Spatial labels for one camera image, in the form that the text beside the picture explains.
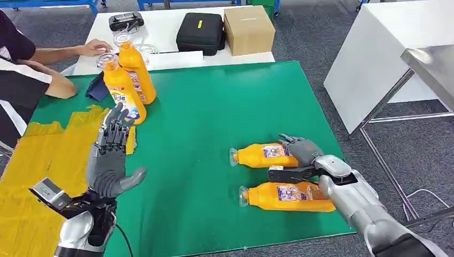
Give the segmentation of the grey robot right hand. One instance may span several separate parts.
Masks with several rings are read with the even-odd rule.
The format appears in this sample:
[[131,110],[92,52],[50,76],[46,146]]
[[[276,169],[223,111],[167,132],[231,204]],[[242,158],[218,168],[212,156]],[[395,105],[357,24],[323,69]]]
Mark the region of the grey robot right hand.
[[310,166],[316,158],[324,155],[321,148],[312,140],[293,137],[284,133],[279,134],[279,136],[281,139],[278,142],[298,161],[299,167]]

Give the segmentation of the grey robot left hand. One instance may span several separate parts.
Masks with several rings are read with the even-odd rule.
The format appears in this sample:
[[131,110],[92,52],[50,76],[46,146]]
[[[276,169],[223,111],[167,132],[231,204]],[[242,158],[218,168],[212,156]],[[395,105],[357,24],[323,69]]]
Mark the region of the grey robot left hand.
[[139,167],[126,174],[126,144],[133,120],[127,119],[128,109],[120,102],[102,119],[96,140],[91,146],[86,182],[90,190],[103,198],[115,198],[139,185],[147,174]]

